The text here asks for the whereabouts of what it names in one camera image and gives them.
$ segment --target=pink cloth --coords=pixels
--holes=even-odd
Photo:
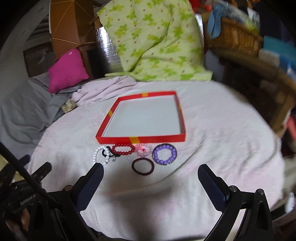
[[[49,70],[49,92],[75,86],[89,78],[78,49],[65,53]]]
[[[117,76],[109,80],[92,81],[72,95],[72,100],[77,105],[85,105],[95,101],[103,101],[121,95],[133,89],[137,82],[129,76]]]

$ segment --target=wall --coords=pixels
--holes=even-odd
[[[40,0],[12,30],[0,51],[0,100],[28,77],[23,50],[36,26],[49,12],[49,0]]]

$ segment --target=yellow tape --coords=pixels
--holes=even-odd
[[[129,137],[131,144],[139,144],[139,138],[138,137]]]

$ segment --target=gray fabric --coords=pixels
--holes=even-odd
[[[31,155],[46,128],[61,117],[61,106],[79,86],[48,91],[49,75],[29,78],[0,103],[0,141],[20,159]]]

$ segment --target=floral patterned object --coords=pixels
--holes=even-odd
[[[188,0],[113,0],[98,11],[124,72],[137,80],[210,80]]]

